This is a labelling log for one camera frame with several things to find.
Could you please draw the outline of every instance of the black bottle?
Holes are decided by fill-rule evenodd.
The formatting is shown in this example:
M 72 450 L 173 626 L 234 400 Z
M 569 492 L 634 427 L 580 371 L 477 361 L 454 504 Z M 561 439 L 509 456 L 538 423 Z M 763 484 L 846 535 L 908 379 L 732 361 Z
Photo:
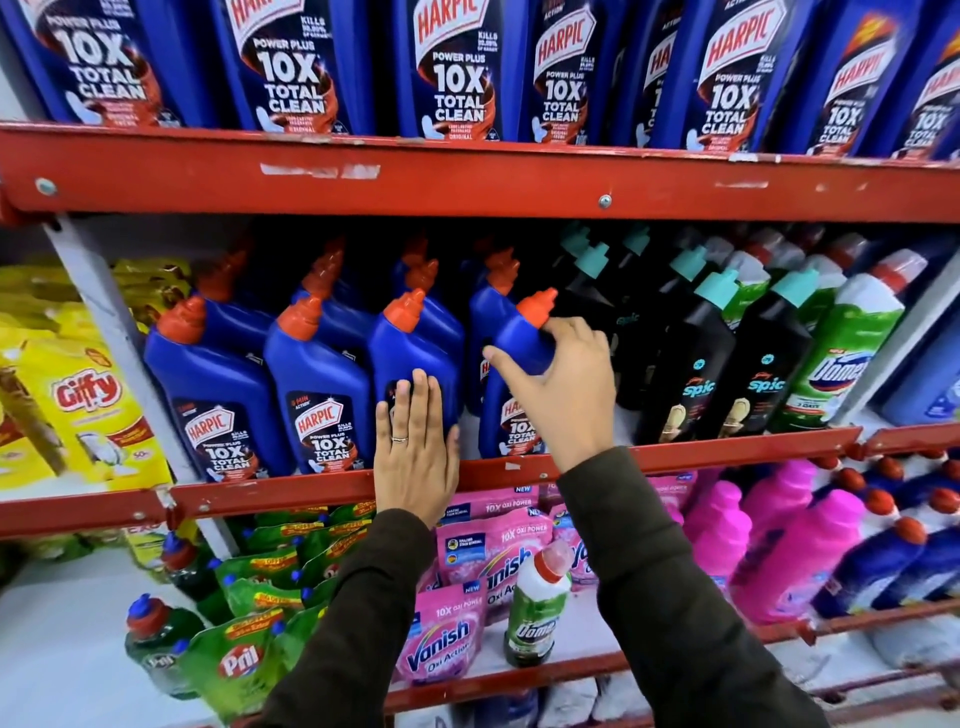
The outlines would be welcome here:
M 733 355 L 697 423 L 698 440 L 763 433 L 813 347 L 797 309 L 818 277 L 815 270 L 788 273 L 747 308 Z

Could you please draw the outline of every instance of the pink bottle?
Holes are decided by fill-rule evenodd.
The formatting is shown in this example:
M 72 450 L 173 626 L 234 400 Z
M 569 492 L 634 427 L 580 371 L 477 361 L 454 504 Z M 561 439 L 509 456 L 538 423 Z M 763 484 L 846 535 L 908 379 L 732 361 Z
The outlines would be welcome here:
M 724 596 L 728 595 L 730 575 L 747 552 L 752 525 L 750 516 L 734 506 L 718 511 L 716 520 L 693 542 L 693 560 Z
M 753 624 L 802 617 L 840 559 L 860 543 L 866 506 L 847 491 L 832 491 L 803 511 L 756 574 L 733 591 L 733 603 Z
M 743 494 L 729 480 L 717 480 L 716 484 L 704 493 L 684 521 L 684 533 L 691 543 L 695 542 L 705 530 L 709 530 L 725 511 L 740 510 Z
M 783 535 L 787 524 L 810 504 L 810 490 L 817 467 L 809 460 L 787 460 L 760 480 L 741 506 L 754 527 L 747 555 L 733 575 L 735 587 L 745 584 Z

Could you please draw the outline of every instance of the hand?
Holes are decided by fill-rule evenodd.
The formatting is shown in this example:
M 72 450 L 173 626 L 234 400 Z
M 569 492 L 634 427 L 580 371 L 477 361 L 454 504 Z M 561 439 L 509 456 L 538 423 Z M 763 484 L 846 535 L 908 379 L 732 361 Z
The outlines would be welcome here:
M 444 443 L 440 382 L 423 369 L 413 380 L 413 397 L 409 381 L 396 383 L 392 424 L 387 402 L 376 406 L 373 489 L 377 512 L 402 508 L 433 528 L 460 480 L 460 431 L 454 425 Z
M 543 330 L 557 341 L 543 376 L 530 376 L 506 352 L 485 347 L 484 358 L 507 382 L 561 473 L 613 447 L 616 389 L 610 345 L 583 319 L 549 319 Z

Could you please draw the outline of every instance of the right hand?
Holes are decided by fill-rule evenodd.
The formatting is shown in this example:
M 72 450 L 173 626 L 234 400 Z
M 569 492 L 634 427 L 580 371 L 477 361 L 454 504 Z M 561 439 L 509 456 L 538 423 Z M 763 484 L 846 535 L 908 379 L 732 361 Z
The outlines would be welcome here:
M 537 429 L 561 473 L 613 447 L 616 388 L 610 346 L 602 331 L 576 319 L 543 325 L 557 342 L 543 376 L 530 376 L 506 352 L 485 347 L 483 355 L 507 382 Z

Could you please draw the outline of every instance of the detergent pouch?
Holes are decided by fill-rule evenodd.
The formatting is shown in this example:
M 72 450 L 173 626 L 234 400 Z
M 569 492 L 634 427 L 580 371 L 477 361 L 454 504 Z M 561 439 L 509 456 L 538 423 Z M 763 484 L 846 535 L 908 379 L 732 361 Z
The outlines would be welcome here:
M 458 493 L 446 507 L 446 513 L 440 519 L 440 525 L 485 519 L 516 508 L 530 508 L 535 505 L 537 505 L 537 492 L 536 487 L 532 485 L 504 488 L 498 491 Z
M 536 508 L 437 529 L 437 557 L 445 584 L 487 580 L 487 619 L 506 619 L 514 600 L 516 572 L 553 539 L 553 522 Z
M 573 566 L 570 567 L 570 578 L 573 580 L 573 591 L 580 592 L 587 587 L 596 586 L 600 580 L 590 564 L 587 563 L 587 548 L 573 527 L 573 519 L 566 512 L 562 503 L 550 509 L 550 518 L 553 519 L 553 540 L 566 541 L 573 549 Z
M 180 656 L 189 685 L 225 725 L 260 711 L 287 673 L 272 628 L 282 609 L 234 619 L 195 635 Z
M 414 684 L 452 680 L 467 672 L 483 638 L 483 579 L 417 595 L 414 621 L 396 669 Z

